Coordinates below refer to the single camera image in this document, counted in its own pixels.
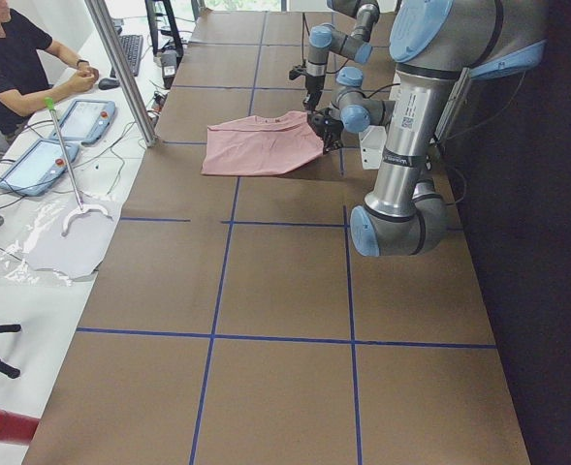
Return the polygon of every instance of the pink t-shirt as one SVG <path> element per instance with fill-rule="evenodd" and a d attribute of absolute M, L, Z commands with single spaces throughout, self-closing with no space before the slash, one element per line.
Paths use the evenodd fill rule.
<path fill-rule="evenodd" d="M 322 155 L 322 140 L 306 123 L 306 113 L 278 118 L 248 116 L 207 126 L 202 174 L 258 176 L 282 174 Z"/>

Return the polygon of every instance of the man's arm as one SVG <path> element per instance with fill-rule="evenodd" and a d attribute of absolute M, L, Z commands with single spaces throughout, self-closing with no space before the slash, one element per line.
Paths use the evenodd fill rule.
<path fill-rule="evenodd" d="M 100 77 L 100 72 L 90 66 L 88 61 L 81 59 L 80 55 L 78 55 L 75 51 L 58 41 L 52 40 L 50 46 L 44 51 L 52 56 L 56 56 L 59 60 L 71 68 L 92 73 L 95 75 L 96 80 L 98 80 Z"/>
<path fill-rule="evenodd" d="M 77 71 L 69 80 L 51 89 L 30 94 L 21 94 L 17 89 L 1 92 L 0 102 L 20 116 L 29 116 L 35 111 L 44 109 L 46 107 L 44 103 L 45 97 L 51 97 L 54 102 L 59 102 L 74 94 L 86 92 L 93 87 L 93 84 L 100 76 L 98 70 L 92 68 L 87 61 L 82 60 L 71 48 L 64 46 L 58 41 L 53 40 L 44 51 L 56 56 L 63 63 Z"/>
<path fill-rule="evenodd" d="M 45 97 L 51 97 L 54 102 L 66 99 L 71 95 L 86 92 L 96 81 L 96 77 L 89 71 L 76 71 L 72 77 L 62 84 L 51 89 L 32 92 L 22 95 L 17 89 L 0 93 L 0 102 L 20 116 L 30 116 L 35 111 L 44 109 Z"/>

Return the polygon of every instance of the robotic arm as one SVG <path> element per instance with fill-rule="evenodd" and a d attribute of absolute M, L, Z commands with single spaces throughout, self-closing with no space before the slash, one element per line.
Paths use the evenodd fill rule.
<path fill-rule="evenodd" d="M 371 31 L 380 17 L 375 0 L 328 0 L 328 6 L 356 19 L 352 34 L 348 36 L 329 23 L 313 27 L 309 35 L 308 58 L 289 73 L 290 80 L 305 77 L 307 93 L 302 104 L 309 125 L 324 142 L 325 153 L 342 146 L 343 130 L 341 121 L 332 117 L 329 108 L 316 111 L 324 90 L 330 53 L 339 54 L 356 63 L 366 63 L 372 50 L 368 43 Z"/>
<path fill-rule="evenodd" d="M 390 122 L 374 189 L 352 211 L 354 245 L 365 256 L 425 253 L 447 227 L 445 202 L 435 192 L 426 160 L 451 91 L 464 69 L 470 78 L 491 79 L 537 66 L 548 0 L 403 0 L 391 31 L 390 53 L 400 81 L 394 107 L 367 99 L 360 90 L 362 74 L 345 68 L 333 107 L 318 113 L 329 51 L 365 63 L 367 33 L 377 21 L 376 2 L 329 0 L 328 5 L 356 17 L 357 26 L 347 40 L 328 25 L 313 28 L 301 73 L 307 78 L 304 107 L 311 127 L 326 147 L 326 128 L 341 124 L 360 132 Z"/>
<path fill-rule="evenodd" d="M 366 256 L 416 255 L 446 232 L 445 203 L 425 164 L 463 68 L 473 79 L 524 72 L 541 61 L 546 0 L 404 0 L 391 32 L 399 96 L 383 161 L 351 234 Z"/>

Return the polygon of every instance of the black t-shirt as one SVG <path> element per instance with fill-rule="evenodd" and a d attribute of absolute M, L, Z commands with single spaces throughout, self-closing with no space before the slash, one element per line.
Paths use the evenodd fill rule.
<path fill-rule="evenodd" d="M 52 37 L 26 17 L 11 10 L 12 19 L 3 23 L 7 37 L 0 39 L 0 93 L 17 89 L 30 94 L 48 89 L 48 78 L 37 54 L 52 44 Z M 28 118 L 14 113 L 0 102 L 0 131 L 11 134 Z"/>

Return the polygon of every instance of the metal pole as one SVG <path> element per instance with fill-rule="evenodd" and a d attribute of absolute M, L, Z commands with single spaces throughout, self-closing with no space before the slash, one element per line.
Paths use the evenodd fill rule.
<path fill-rule="evenodd" d="M 151 119 L 147 114 L 143 99 L 141 98 L 141 92 L 130 71 L 128 60 L 126 59 L 125 53 L 121 48 L 121 43 L 117 38 L 117 33 L 112 25 L 109 9 L 104 0 L 85 0 L 85 3 L 91 13 L 95 28 L 98 34 L 100 34 L 104 48 L 115 70 L 116 77 L 119 79 L 121 89 L 130 105 L 130 110 L 139 125 L 141 134 L 143 134 L 145 144 L 151 147 L 157 141 L 156 132 L 153 129 Z"/>
<path fill-rule="evenodd" d="M 199 16 L 201 16 L 201 13 L 206 9 L 206 2 L 204 2 L 204 0 L 190 0 L 190 5 L 192 6 L 192 14 L 196 21 L 199 19 Z"/>

